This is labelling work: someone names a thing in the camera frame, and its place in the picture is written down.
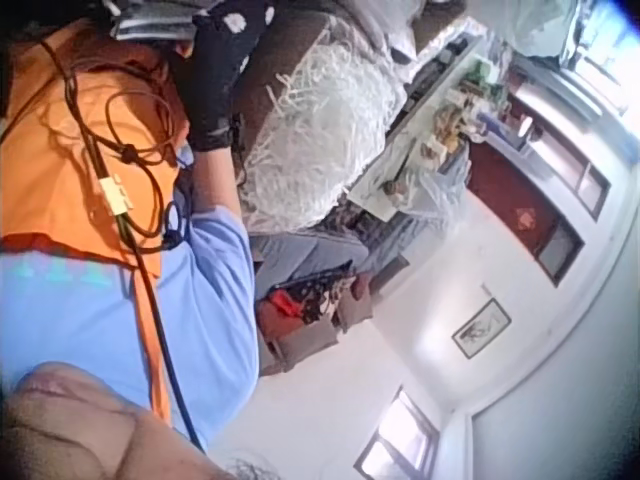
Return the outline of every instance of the light blue shirt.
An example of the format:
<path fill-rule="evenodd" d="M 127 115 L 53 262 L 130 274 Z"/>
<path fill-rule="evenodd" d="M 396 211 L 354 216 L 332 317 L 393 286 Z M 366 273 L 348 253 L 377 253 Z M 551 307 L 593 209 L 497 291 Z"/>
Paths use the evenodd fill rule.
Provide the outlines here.
<path fill-rule="evenodd" d="M 203 445 L 246 403 L 258 372 L 247 232 L 223 207 L 195 214 L 162 254 L 157 299 L 182 394 Z M 10 392 L 43 362 L 66 362 L 150 408 L 131 274 L 38 252 L 0 254 L 0 375 Z M 172 398 L 174 427 L 186 433 Z"/>

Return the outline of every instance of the orange vest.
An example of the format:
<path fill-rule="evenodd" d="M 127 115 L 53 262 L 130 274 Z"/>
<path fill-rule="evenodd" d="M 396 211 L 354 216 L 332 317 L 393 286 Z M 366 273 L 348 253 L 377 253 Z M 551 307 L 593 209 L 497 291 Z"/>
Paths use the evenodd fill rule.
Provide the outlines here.
<path fill-rule="evenodd" d="M 163 97 L 173 110 L 177 135 L 172 144 L 184 143 L 187 123 L 181 103 L 166 68 L 150 48 L 117 42 L 79 21 L 47 39 L 67 67 L 87 57 L 100 57 L 117 64 L 135 62 L 153 71 L 162 85 Z M 170 401 L 163 359 L 142 276 L 133 254 L 120 240 L 116 223 L 86 156 L 80 130 L 64 101 L 64 85 L 44 49 L 32 46 L 13 52 L 14 80 L 8 118 L 43 85 L 50 83 L 19 120 L 0 151 L 0 232 L 5 249 L 39 249 L 49 253 L 116 263 L 132 270 L 136 293 L 138 328 L 151 375 L 151 405 L 154 413 L 170 423 Z M 152 91 L 150 85 L 122 72 L 78 73 L 78 104 L 85 123 L 95 133 L 114 140 L 105 121 L 109 97 L 123 90 Z M 110 113 L 123 143 L 138 149 L 166 138 L 165 126 L 156 102 L 145 96 L 122 96 L 112 102 Z M 124 187 L 132 209 L 129 215 L 141 227 L 153 229 L 158 208 L 171 200 L 177 175 L 175 155 L 151 166 L 160 185 L 165 205 L 159 205 L 145 173 L 126 165 L 111 150 L 100 147 L 108 171 Z M 145 156 L 160 160 L 161 153 Z M 158 246 L 161 238 L 149 240 L 136 235 L 139 245 Z M 145 255 L 152 282 L 161 274 L 161 254 Z"/>

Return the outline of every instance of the wire connector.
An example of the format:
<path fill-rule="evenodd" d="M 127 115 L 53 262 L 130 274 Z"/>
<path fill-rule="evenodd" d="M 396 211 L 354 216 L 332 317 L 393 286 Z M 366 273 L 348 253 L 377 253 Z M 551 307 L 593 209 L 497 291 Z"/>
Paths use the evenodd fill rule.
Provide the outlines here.
<path fill-rule="evenodd" d="M 133 208 L 133 203 L 131 203 L 126 190 L 120 183 L 120 177 L 118 175 L 101 178 L 99 182 L 109 209 L 114 216 L 117 217 L 118 215 L 127 213 Z"/>

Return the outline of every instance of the person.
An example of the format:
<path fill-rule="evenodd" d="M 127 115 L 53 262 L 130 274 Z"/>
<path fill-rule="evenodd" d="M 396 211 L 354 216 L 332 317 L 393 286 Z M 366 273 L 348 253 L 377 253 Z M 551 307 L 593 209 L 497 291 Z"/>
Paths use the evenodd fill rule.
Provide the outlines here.
<path fill-rule="evenodd" d="M 233 87 L 273 13 L 264 0 L 226 0 L 202 12 L 192 55 L 170 56 L 172 77 L 163 76 L 158 52 L 115 42 L 86 23 L 46 43 L 58 62 L 77 66 L 76 80 L 49 77 L 55 62 L 41 46 L 16 55 L 9 119 L 16 118 L 0 152 L 0 477 L 236 478 L 186 438 L 149 323 L 151 297 L 140 285 L 151 285 L 196 443 L 206 451 L 257 381 L 253 263 L 229 113 Z M 116 61 L 126 67 L 109 68 Z M 31 108 L 20 111 L 24 104 Z M 170 145 L 160 138 L 162 106 L 178 124 Z M 165 161 L 167 146 L 183 147 L 185 115 L 190 148 Z M 91 144 L 89 130 L 109 140 Z M 144 149 L 145 140 L 162 148 Z M 132 144 L 139 147 L 133 160 L 126 157 Z M 90 168 L 96 150 L 111 175 Z M 190 164 L 190 175 L 178 175 L 178 164 Z M 173 208 L 162 193 L 176 178 L 191 181 L 173 191 Z M 115 217 L 139 226 L 156 218 L 158 203 L 174 237 L 165 244 L 140 227 L 131 234 L 149 250 L 145 278 Z"/>

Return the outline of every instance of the picture frame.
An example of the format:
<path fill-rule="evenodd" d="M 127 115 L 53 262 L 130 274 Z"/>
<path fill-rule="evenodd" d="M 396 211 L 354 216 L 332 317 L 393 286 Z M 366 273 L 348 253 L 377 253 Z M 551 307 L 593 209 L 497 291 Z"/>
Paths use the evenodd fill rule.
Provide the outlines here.
<path fill-rule="evenodd" d="M 511 317 L 495 298 L 489 300 L 471 320 L 460 327 L 452 339 L 471 360 L 511 325 Z"/>

